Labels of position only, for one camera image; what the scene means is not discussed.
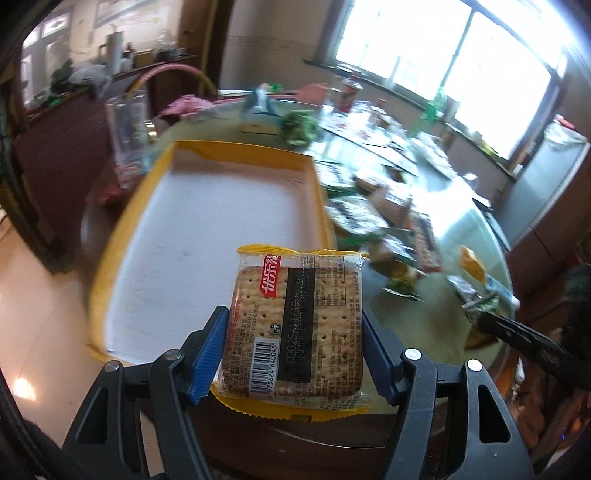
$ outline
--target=blue gripper pad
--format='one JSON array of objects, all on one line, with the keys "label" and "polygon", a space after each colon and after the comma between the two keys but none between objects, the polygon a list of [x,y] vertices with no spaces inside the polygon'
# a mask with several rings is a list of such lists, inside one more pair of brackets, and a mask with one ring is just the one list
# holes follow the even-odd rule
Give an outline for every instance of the blue gripper pad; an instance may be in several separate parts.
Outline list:
[{"label": "blue gripper pad", "polygon": [[386,330],[371,312],[362,316],[363,358],[379,395],[396,405],[400,391],[394,381],[395,368],[400,365],[404,349],[394,332]]},{"label": "blue gripper pad", "polygon": [[[209,392],[213,377],[222,360],[229,316],[230,311],[226,307],[216,307],[203,330],[196,332],[198,336],[195,342],[201,343],[201,348],[192,365],[191,383],[187,392],[192,405],[197,405],[199,400],[206,397]],[[193,345],[190,348],[198,349],[199,346]]]}]

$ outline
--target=green bottle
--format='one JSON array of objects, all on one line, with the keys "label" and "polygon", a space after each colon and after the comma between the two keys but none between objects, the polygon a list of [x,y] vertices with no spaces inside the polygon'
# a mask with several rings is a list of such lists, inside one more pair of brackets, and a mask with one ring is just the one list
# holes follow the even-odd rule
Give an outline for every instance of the green bottle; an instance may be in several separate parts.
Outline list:
[{"label": "green bottle", "polygon": [[447,103],[447,95],[443,93],[443,87],[440,86],[433,100],[429,100],[426,110],[421,115],[411,136],[414,137],[419,132],[430,133],[433,124],[443,116]]}]

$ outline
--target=barcode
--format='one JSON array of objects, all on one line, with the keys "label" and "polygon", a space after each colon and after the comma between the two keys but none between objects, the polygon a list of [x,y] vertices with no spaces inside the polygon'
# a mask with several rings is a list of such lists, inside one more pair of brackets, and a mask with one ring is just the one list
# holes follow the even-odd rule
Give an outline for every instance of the barcode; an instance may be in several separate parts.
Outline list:
[{"label": "barcode", "polygon": [[279,339],[255,338],[252,350],[250,397],[272,399],[279,363]]}]

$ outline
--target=screw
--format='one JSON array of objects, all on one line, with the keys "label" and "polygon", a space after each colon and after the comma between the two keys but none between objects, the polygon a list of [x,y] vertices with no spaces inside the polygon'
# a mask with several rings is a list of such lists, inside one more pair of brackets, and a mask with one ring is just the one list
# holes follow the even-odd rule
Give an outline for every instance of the screw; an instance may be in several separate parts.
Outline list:
[{"label": "screw", "polygon": [[114,372],[119,368],[119,362],[117,360],[110,360],[103,368],[105,369],[105,372]]},{"label": "screw", "polygon": [[479,372],[480,370],[482,370],[482,364],[475,358],[473,358],[472,360],[468,360],[467,365],[468,368],[473,372]]},{"label": "screw", "polygon": [[416,348],[407,348],[404,351],[404,355],[409,360],[419,360],[421,358],[421,352],[418,351]]},{"label": "screw", "polygon": [[178,348],[171,348],[164,354],[164,358],[170,362],[181,358],[181,350]]}]

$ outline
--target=sunlight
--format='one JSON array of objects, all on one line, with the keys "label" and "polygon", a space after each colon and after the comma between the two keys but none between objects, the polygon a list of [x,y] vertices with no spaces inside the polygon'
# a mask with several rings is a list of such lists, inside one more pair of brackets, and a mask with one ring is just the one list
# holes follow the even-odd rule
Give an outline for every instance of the sunlight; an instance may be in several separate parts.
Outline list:
[{"label": "sunlight", "polygon": [[14,381],[12,393],[15,397],[25,398],[26,400],[37,399],[35,389],[33,389],[33,386],[23,377],[19,377]]}]

